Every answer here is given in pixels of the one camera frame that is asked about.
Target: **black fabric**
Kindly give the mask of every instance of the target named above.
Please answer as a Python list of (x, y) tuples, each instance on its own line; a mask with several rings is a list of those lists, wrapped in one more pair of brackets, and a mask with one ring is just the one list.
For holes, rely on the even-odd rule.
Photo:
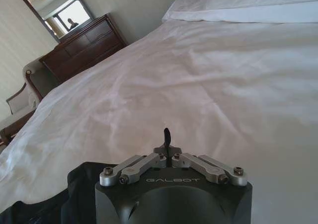
[(93, 224), (95, 183), (106, 166), (86, 162), (68, 174), (68, 188), (55, 197), (37, 204), (16, 202), (0, 214), (0, 224)]

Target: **wall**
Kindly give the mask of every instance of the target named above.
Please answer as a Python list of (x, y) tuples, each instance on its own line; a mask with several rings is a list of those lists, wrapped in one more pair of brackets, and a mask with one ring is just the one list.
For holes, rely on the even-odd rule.
[(23, 86), (24, 65), (56, 44), (22, 0), (0, 0), (0, 120), (10, 115), (5, 100)]
[(175, 0), (84, 0), (96, 16), (111, 12), (125, 39), (132, 43), (161, 25)]

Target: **mirror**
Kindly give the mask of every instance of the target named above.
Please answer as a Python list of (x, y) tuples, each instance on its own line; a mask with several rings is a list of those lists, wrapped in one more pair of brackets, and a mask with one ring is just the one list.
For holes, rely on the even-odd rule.
[(80, 0), (24, 0), (59, 41), (92, 21)]

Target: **drawer handle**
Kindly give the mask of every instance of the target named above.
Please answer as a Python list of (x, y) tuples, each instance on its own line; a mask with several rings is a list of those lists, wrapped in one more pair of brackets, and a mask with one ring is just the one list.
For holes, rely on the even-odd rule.
[(100, 35), (93, 41), (93, 43), (97, 42), (98, 40), (101, 40), (102, 38), (106, 37), (108, 34), (109, 34), (109, 32), (108, 32), (108, 33), (105, 33), (105, 34), (100, 34)]

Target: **white duvet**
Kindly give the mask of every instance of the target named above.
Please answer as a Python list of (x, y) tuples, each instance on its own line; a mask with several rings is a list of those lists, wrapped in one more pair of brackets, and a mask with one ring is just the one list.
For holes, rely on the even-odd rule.
[(318, 222), (318, 24), (167, 21), (49, 93), (0, 155), (0, 212), (163, 143), (242, 166), (252, 223)]

